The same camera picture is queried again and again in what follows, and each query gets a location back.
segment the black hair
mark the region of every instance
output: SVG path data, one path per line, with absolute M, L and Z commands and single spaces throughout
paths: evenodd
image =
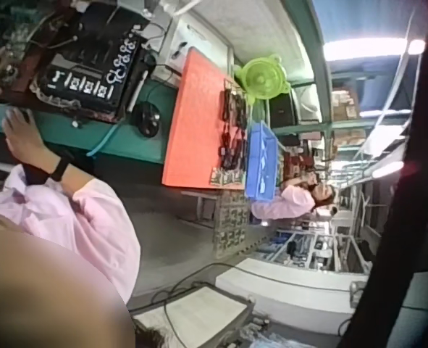
M 329 196 L 326 199 L 322 199 L 321 201 L 315 200 L 315 205 L 312 208 L 311 212 L 313 212 L 316 208 L 324 207 L 325 205 L 330 205 L 331 203 L 334 202 L 335 197 L 336 197 L 335 188 L 331 185 L 328 185 L 328 186 L 331 188 L 331 191 L 332 191 L 331 196 Z M 312 187 L 312 190 L 309 189 L 309 191 L 312 192 L 315 189 L 315 187 L 316 187 L 316 185 Z
M 154 328 L 143 328 L 133 320 L 135 328 L 135 347 L 137 348 L 162 348 L 165 338 Z

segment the pink shirt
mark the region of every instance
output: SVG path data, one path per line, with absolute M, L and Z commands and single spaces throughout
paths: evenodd
M 309 191 L 296 186 L 288 186 L 271 202 L 254 202 L 253 215 L 261 220 L 298 218 L 310 212 L 315 201 Z
M 51 179 L 26 186 L 18 165 L 0 192 L 0 215 L 26 233 L 80 255 L 114 284 L 125 303 L 130 299 L 140 244 L 122 202 L 103 181 L 93 179 L 69 199 Z

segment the blue crate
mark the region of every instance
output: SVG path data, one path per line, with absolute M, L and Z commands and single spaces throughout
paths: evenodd
M 278 139 L 262 121 L 249 133 L 245 194 L 256 201 L 271 201 L 277 185 Z

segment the worker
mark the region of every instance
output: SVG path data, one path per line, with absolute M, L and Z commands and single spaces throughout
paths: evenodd
M 22 164 L 0 192 L 0 347 L 162 348 L 125 306 L 140 245 L 114 191 L 49 151 L 31 112 L 3 129 Z
M 50 151 L 32 112 L 8 109 L 2 126 L 9 150 L 22 164 L 0 192 L 0 216 L 79 254 L 126 303 L 138 274 L 140 244 L 114 190 Z
M 335 190 L 331 185 L 317 183 L 315 173 L 285 181 L 270 202 L 254 202 L 251 211 L 261 220 L 299 218 L 318 207 L 333 203 Z

